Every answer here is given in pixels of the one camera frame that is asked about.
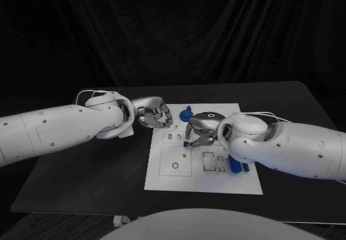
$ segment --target white platform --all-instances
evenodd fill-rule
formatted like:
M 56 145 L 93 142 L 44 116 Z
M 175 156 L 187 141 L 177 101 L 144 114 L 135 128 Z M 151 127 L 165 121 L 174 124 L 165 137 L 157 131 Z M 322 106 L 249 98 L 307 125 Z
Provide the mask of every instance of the white platform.
M 227 153 L 219 141 L 211 146 L 191 149 L 183 146 L 187 123 L 178 114 L 187 106 L 193 114 L 216 112 L 224 117 L 240 111 L 237 103 L 167 104 L 173 125 L 168 129 L 152 129 L 144 190 L 262 195 L 255 164 L 247 165 L 249 172 L 232 173 Z M 188 142 L 198 138 L 193 132 L 190 135 Z M 203 163 L 210 164 L 210 160 L 214 161 L 214 171 L 204 171 Z

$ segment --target robotic hand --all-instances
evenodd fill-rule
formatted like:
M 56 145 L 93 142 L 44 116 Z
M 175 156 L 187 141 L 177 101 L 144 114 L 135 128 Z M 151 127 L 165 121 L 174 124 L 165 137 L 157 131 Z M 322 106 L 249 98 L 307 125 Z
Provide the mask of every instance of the robotic hand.
M 246 114 L 255 113 L 196 114 L 184 138 L 190 139 L 191 130 L 200 138 L 187 148 L 209 146 L 217 138 L 230 157 L 245 164 L 259 162 L 305 178 L 346 180 L 346 133 L 286 120 L 266 124 Z
M 93 94 L 77 105 L 82 92 Z M 158 96 L 128 100 L 116 92 L 80 91 L 74 104 L 51 107 L 0 118 L 0 167 L 27 158 L 53 153 L 98 139 L 123 138 L 134 134 L 132 123 L 147 128 L 168 128 L 173 124 L 170 109 Z M 157 119 L 162 117 L 168 125 Z

